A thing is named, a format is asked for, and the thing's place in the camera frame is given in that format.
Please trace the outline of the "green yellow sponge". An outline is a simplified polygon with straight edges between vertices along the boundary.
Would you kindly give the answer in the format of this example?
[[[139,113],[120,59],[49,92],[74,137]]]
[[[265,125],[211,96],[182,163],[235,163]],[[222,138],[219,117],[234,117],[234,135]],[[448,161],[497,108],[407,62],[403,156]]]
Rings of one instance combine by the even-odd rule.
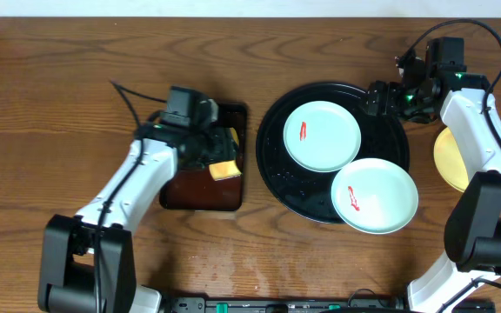
[[[236,154],[238,154],[239,139],[238,134],[234,128],[230,128],[230,135],[234,144],[235,152]],[[213,163],[209,166],[209,172],[214,181],[221,181],[242,175],[241,170],[237,166],[237,159],[220,163]]]

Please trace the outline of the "light green plate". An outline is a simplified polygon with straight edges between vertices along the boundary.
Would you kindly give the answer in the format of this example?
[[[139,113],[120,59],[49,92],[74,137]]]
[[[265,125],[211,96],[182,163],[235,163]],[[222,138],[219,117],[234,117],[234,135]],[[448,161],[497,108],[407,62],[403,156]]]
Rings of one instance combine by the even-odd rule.
[[[328,101],[300,105],[286,119],[284,147],[301,167],[320,173],[340,170],[355,159],[361,145],[357,119]]]
[[[418,189],[406,170],[379,158],[345,165],[331,184],[331,201],[352,228],[375,235],[401,230],[417,213]]]

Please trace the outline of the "light green plate front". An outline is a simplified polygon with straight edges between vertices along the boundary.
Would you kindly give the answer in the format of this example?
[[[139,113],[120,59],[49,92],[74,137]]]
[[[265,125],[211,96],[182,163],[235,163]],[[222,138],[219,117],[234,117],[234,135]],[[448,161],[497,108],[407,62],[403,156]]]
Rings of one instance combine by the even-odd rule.
[[[352,228],[375,235],[401,230],[417,213],[418,189],[406,170],[379,158],[345,165],[331,184],[331,201]]]

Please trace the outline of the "yellow plate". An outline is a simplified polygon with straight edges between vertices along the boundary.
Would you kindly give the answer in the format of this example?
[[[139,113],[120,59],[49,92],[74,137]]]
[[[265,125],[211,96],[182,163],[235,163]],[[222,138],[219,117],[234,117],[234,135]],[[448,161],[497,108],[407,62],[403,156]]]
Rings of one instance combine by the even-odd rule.
[[[437,136],[433,158],[439,175],[455,190],[464,192],[469,184],[467,170],[460,155],[458,145],[449,128]]]

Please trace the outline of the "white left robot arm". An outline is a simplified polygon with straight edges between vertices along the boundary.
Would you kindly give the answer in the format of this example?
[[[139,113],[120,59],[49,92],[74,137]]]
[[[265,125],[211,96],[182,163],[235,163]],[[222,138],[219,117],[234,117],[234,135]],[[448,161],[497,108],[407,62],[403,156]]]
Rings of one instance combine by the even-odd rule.
[[[180,169],[231,161],[243,142],[226,126],[189,130],[146,123],[105,187],[43,234],[37,303],[44,312],[158,312],[162,294],[137,283],[132,237]]]

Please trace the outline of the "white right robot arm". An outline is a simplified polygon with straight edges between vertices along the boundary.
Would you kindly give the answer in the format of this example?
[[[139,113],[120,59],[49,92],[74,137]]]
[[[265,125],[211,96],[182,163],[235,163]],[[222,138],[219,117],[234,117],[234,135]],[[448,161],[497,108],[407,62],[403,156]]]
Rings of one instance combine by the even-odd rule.
[[[465,74],[440,100],[442,122],[463,158],[469,183],[444,228],[444,253],[407,287],[416,312],[450,312],[501,277],[501,121],[494,97],[465,87]]]

